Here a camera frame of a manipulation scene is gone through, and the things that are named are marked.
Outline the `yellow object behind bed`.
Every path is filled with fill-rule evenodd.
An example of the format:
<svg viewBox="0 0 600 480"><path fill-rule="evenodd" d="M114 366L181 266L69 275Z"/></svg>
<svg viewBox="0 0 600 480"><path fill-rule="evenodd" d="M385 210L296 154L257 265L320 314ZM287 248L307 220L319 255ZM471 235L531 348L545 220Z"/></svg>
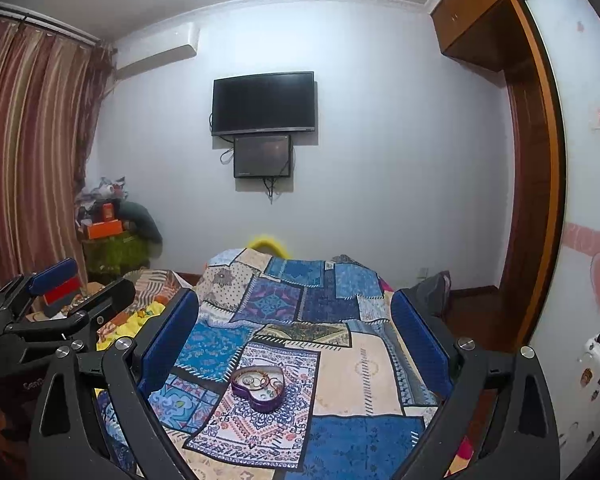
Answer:
<svg viewBox="0 0 600 480"><path fill-rule="evenodd" d="M290 253L283 243L280 240L276 240L275 237L269 235L260 235L253 238L248 243L248 247L272 257L290 259Z"/></svg>

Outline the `patterned orange blanket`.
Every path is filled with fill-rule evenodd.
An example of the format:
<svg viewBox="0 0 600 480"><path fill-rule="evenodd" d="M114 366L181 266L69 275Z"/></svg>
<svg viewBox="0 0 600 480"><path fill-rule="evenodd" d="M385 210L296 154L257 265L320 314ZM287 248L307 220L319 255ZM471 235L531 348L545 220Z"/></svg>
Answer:
<svg viewBox="0 0 600 480"><path fill-rule="evenodd" d="M167 270L136 270L125 274L124 278L131 281L135 287L135 298L132 304L120 312L97 331L100 336L105 330L115 325L121 325L126 318L141 308L147 307L154 301L165 306L183 288L193 289L194 286L185 281L180 274Z"/></svg>

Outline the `wooden wardrobe frame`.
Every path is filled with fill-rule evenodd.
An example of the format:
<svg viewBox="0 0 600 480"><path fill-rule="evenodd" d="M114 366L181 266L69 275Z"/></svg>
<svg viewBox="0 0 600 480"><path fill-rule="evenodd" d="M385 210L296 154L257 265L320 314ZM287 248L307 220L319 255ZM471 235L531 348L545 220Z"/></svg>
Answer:
<svg viewBox="0 0 600 480"><path fill-rule="evenodd" d="M429 0L443 55L504 78L510 199L493 347L530 341L555 271L566 154L555 79L522 0Z"/></svg>

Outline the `blue patchwork bedspread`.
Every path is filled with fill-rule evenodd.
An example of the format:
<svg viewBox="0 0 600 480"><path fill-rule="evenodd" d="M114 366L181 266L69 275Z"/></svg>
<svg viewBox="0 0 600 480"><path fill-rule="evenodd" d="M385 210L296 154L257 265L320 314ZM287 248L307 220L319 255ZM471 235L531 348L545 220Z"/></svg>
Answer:
<svg viewBox="0 0 600 480"><path fill-rule="evenodd" d="M437 413L391 319L392 289L342 257L250 248L210 259L197 321L149 405L201 479L388 479ZM268 414L234 396L239 367L279 366Z"/></svg>

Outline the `white sliding wardrobe door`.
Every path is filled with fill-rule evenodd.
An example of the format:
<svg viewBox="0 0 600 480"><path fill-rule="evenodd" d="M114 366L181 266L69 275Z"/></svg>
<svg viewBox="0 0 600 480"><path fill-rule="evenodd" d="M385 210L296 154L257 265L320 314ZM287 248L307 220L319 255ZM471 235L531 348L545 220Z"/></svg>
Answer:
<svg viewBox="0 0 600 480"><path fill-rule="evenodd" d="M531 345L568 478L600 440L600 17L588 0L522 1L550 61L565 138L564 226Z"/></svg>

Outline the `red box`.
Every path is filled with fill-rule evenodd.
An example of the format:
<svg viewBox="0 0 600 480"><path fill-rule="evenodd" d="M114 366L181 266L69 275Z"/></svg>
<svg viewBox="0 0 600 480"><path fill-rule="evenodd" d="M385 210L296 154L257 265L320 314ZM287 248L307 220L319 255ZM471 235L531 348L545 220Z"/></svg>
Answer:
<svg viewBox="0 0 600 480"><path fill-rule="evenodd" d="M67 281L64 281L60 285L51 289L49 292L46 292L43 295L43 299L46 307L61 309L62 307L71 304L73 299L81 294L81 281L76 275L72 278L68 278Z"/></svg>

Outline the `yellow cloth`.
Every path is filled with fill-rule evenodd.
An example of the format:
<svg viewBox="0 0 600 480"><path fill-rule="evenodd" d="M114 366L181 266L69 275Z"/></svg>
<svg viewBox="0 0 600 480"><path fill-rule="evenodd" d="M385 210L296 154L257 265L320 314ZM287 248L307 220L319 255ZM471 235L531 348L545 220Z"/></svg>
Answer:
<svg viewBox="0 0 600 480"><path fill-rule="evenodd" d="M150 318L162 315L166 310L164 304L154 301L147 307L137 310L129 315L121 325L115 325L111 330L107 328L105 333L98 337L96 350L104 351L108 349L117 339L122 337L134 338Z"/></svg>

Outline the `striped brown curtain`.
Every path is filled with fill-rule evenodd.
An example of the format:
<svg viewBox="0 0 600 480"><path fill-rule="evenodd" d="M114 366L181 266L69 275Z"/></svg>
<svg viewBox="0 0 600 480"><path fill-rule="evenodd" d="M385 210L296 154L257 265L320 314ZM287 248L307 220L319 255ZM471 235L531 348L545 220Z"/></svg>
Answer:
<svg viewBox="0 0 600 480"><path fill-rule="evenodd" d="M113 71L110 47L0 18L0 287L65 258L86 274L74 200Z"/></svg>

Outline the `black wall television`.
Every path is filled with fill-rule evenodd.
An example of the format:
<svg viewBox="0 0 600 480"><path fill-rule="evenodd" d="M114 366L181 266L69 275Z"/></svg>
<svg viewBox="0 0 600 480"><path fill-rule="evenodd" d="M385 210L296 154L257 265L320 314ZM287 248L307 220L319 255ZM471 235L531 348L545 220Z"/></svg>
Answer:
<svg viewBox="0 0 600 480"><path fill-rule="evenodd" d="M253 74L213 81L214 136L309 132L315 127L313 72Z"/></svg>

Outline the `green cloth covered stand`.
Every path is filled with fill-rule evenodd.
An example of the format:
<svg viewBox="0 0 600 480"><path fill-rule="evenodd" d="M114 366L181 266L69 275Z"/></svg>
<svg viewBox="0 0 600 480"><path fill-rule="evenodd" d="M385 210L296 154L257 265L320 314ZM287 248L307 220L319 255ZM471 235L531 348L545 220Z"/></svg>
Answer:
<svg viewBox="0 0 600 480"><path fill-rule="evenodd" d="M148 244L130 232L82 242L86 270L120 276L149 264Z"/></svg>

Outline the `dark green plush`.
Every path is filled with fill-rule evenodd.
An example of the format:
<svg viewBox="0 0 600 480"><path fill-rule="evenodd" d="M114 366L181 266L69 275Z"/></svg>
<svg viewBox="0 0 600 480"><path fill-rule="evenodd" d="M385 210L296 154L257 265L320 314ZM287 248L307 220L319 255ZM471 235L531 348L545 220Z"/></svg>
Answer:
<svg viewBox="0 0 600 480"><path fill-rule="evenodd" d="M128 222L133 231L148 242L158 245L162 243L162 235L154 218L141 204L125 200L119 206L118 217L123 222Z"/></svg>

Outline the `orange box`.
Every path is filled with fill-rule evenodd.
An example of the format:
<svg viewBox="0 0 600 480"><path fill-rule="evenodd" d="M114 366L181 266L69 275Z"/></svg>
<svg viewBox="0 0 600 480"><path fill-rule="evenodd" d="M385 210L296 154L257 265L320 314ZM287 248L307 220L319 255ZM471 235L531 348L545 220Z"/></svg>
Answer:
<svg viewBox="0 0 600 480"><path fill-rule="evenodd" d="M123 224L120 220L96 222L88 226L86 232L89 240L99 240L100 238L121 234Z"/></svg>

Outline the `small black wall monitor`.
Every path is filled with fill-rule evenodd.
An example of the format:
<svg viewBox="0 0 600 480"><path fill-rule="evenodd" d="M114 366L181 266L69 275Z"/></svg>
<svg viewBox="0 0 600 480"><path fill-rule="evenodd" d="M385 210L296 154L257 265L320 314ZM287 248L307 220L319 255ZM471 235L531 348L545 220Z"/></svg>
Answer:
<svg viewBox="0 0 600 480"><path fill-rule="evenodd" d="M234 141L236 179L289 178L292 170L291 136L240 136Z"/></svg>

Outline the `white air conditioner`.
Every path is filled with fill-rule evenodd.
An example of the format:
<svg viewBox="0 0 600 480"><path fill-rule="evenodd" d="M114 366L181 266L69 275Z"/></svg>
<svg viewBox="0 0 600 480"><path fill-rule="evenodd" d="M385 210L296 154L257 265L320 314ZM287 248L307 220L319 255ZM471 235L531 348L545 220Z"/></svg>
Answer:
<svg viewBox="0 0 600 480"><path fill-rule="evenodd" d="M116 79L125 80L171 63L194 58L199 29L187 22L117 46Z"/></svg>

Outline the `purple heart-shaped tin box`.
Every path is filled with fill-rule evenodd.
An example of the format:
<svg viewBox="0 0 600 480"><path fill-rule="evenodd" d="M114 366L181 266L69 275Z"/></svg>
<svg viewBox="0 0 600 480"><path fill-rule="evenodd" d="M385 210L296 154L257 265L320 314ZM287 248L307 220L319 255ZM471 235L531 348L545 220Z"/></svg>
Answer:
<svg viewBox="0 0 600 480"><path fill-rule="evenodd" d="M243 366L230 376L230 388L234 396L246 400L253 411L268 414L282 406L286 382L279 366Z"/></svg>

